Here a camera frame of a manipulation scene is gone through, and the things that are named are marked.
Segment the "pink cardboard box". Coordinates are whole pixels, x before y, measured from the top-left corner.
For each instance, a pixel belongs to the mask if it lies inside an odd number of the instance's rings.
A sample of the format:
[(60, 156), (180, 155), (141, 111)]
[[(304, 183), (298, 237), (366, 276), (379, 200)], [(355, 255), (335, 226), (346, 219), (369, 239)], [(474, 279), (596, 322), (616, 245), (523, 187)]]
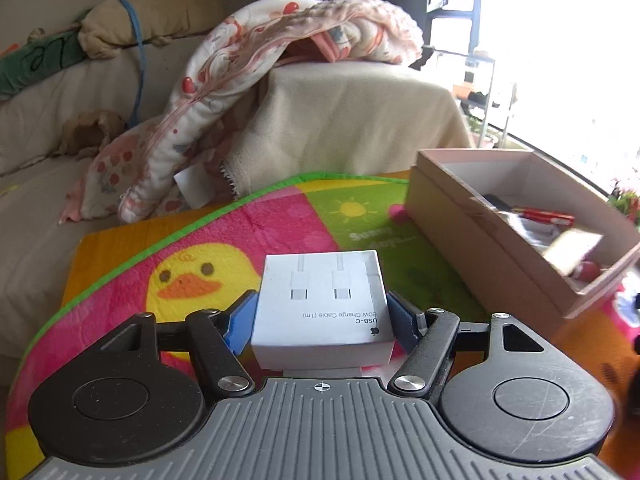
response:
[[(488, 203), (562, 212), (600, 235), (588, 256), (603, 266), (579, 286), (556, 270)], [(514, 315), (542, 336), (600, 304), (639, 260), (639, 233), (603, 197), (533, 152), (422, 150), (411, 168), (409, 217), (490, 313)]]

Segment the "colourful play mat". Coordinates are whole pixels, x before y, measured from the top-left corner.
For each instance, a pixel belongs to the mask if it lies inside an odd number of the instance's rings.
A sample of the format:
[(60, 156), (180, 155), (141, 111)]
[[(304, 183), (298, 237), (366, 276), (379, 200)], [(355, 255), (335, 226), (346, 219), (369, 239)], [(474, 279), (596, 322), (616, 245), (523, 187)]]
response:
[[(47, 322), (27, 350), (9, 395), (6, 468), (23, 479), (44, 458), (27, 420), (36, 388), (130, 315), (175, 321), (199, 306), (227, 307), (258, 284), (270, 254), (373, 249), (385, 283), (421, 308), (450, 307), (462, 318), (480, 304), (407, 214), (399, 179), (307, 174), (267, 188), (175, 232), (105, 275)], [(498, 470), (447, 451), (426, 430), (406, 434), (394, 406), (382, 422), (361, 415), (378, 398), (366, 385), (350, 397), (303, 400), (279, 388), (269, 402), (284, 421), (258, 424), (242, 408), (228, 414), (206, 453), (157, 468), (159, 479), (495, 479)]]

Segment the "beige covered sofa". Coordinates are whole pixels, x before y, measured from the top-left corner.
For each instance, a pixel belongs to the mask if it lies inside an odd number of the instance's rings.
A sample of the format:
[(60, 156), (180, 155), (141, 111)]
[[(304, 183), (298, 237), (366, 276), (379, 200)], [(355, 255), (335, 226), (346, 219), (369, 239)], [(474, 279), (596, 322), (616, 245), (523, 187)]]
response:
[[(137, 55), (63, 70), (1, 107), (1, 357), (16, 361), (58, 310), (81, 239), (115, 217), (60, 222), (85, 160), (55, 155), (67, 119), (134, 98)], [(248, 194), (311, 171), (384, 174), (409, 168), (422, 148), (472, 140), (445, 89), (410, 68), (378, 63), (298, 63), (259, 81), (224, 118), (231, 150), (221, 159)]]

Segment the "pink flowering plant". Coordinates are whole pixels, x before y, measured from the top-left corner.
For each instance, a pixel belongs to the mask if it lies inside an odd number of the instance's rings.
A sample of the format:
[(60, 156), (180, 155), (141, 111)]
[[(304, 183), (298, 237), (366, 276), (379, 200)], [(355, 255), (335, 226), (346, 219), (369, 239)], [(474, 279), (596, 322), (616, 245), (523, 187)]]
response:
[(636, 229), (640, 226), (640, 202), (639, 195), (633, 190), (623, 190), (620, 182), (616, 181), (612, 192), (608, 196), (608, 203), (627, 220), (629, 220)]

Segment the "brown teddy bear toy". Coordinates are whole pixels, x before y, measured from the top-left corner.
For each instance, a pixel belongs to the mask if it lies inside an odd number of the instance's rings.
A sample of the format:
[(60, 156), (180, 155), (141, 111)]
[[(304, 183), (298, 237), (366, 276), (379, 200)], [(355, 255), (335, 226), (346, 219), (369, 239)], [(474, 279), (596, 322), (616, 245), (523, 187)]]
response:
[(126, 122), (112, 110), (85, 110), (62, 125), (61, 141), (53, 156), (94, 157), (126, 131)]

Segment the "red lighter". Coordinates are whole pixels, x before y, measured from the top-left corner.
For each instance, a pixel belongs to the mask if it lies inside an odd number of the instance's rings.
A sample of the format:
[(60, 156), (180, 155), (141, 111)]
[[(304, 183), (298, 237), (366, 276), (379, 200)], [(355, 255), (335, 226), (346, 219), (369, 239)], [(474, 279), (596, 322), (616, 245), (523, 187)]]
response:
[(512, 212), (527, 220), (552, 224), (552, 226), (562, 226), (562, 228), (571, 228), (575, 223), (575, 217), (565, 212), (528, 207), (515, 207)]

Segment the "green plush toy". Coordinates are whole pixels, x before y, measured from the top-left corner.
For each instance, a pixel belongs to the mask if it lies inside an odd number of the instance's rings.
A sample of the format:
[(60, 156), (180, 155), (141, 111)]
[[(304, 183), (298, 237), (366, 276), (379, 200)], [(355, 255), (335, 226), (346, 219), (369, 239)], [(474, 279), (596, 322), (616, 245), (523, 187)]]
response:
[(2, 101), (88, 58), (80, 45), (78, 34), (82, 20), (89, 12), (90, 8), (83, 10), (70, 24), (56, 32), (34, 29), (26, 44), (2, 53)]

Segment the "pink floral blanket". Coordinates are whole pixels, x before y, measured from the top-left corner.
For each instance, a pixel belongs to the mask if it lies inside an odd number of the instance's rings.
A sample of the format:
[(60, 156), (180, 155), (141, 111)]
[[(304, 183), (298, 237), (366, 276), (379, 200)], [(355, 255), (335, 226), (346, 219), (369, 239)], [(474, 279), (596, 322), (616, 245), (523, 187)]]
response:
[(126, 223), (200, 208), (216, 195), (222, 150), (250, 116), (256, 84), (278, 65), (361, 60), (407, 66), (423, 32), (382, 0), (259, 0), (194, 51), (163, 114), (105, 148), (65, 197), (61, 222), (112, 214)]

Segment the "white USB-C cable box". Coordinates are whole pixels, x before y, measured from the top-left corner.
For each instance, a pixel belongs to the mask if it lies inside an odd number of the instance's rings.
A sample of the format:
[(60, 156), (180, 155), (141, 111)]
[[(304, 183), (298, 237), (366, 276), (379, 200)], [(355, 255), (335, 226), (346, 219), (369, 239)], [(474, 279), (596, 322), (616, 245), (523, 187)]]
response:
[(390, 362), (395, 336), (378, 253), (267, 256), (250, 345), (274, 372)]

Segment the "black cylinder speaker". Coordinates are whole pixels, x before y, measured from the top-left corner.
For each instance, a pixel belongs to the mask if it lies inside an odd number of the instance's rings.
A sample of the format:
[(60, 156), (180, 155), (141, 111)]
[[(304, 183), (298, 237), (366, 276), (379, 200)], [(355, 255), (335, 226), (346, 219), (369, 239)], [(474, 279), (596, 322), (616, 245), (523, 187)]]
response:
[(492, 208), (495, 208), (498, 211), (512, 211), (512, 207), (495, 194), (485, 194), (483, 198)]

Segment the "metal plant shelf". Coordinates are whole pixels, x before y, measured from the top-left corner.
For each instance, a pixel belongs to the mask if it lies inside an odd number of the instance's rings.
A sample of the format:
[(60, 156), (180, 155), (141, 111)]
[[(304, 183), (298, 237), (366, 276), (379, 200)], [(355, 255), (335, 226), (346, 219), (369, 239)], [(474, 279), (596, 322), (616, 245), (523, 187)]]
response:
[(477, 148), (504, 148), (515, 87), (499, 81), (496, 62), (479, 53), (423, 48), (427, 80), (454, 98)]

